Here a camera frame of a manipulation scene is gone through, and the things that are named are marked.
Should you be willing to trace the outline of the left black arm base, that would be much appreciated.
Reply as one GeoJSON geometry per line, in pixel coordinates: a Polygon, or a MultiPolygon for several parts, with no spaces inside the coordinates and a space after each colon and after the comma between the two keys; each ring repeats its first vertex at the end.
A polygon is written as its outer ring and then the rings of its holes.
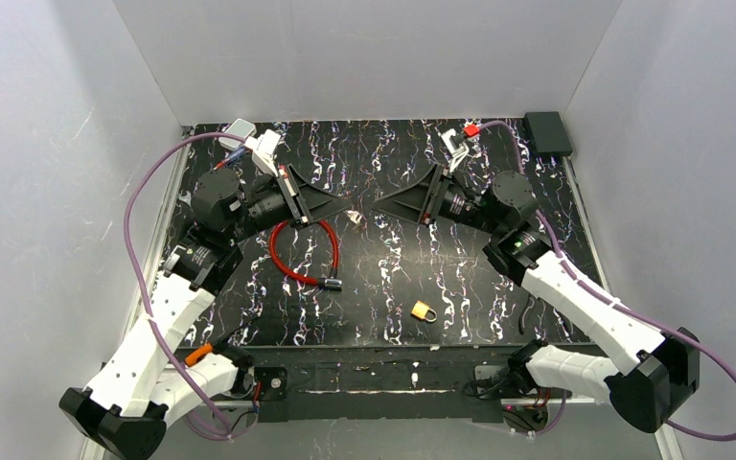
{"type": "Polygon", "coordinates": [[[257,366],[254,377],[259,384],[259,402],[283,401],[287,397],[288,370],[278,366],[257,366]]]}

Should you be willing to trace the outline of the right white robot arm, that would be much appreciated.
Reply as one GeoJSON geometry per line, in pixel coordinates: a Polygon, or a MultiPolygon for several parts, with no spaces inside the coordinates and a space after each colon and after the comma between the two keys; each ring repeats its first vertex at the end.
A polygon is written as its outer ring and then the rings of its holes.
{"type": "Polygon", "coordinates": [[[489,234],[483,252],[493,268],[559,311],[602,351],[592,356],[532,340],[496,375],[472,383],[475,397],[562,389],[609,403],[629,425],[653,433],[699,389],[697,338],[684,328],[663,332],[618,311],[601,287],[557,254],[532,223],[540,206],[522,174],[502,172],[476,193],[436,164],[374,208],[421,225],[445,218],[489,234]]]}

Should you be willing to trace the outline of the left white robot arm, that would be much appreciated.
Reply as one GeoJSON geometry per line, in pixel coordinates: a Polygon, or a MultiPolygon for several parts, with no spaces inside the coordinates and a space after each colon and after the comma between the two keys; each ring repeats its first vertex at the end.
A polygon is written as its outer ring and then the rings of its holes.
{"type": "Polygon", "coordinates": [[[226,169],[207,172],[191,199],[194,223],[160,271],[145,311],[111,359],[60,409],[87,438],[122,459],[148,459],[167,429],[225,392],[257,382],[252,355],[222,339],[186,359],[175,356],[197,318],[242,262],[241,243],[279,224],[303,228],[349,207],[291,165],[253,185],[226,169]]]}

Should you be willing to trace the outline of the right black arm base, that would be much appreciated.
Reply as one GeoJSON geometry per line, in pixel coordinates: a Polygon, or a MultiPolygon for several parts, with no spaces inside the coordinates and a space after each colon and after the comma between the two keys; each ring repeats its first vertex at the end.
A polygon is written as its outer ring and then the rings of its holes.
{"type": "Polygon", "coordinates": [[[464,387],[467,395],[482,400],[500,400],[538,396],[542,402],[546,396],[570,398],[573,393],[560,388],[537,387],[525,377],[522,370],[512,371],[506,364],[480,364],[472,370],[472,377],[464,387]]]}

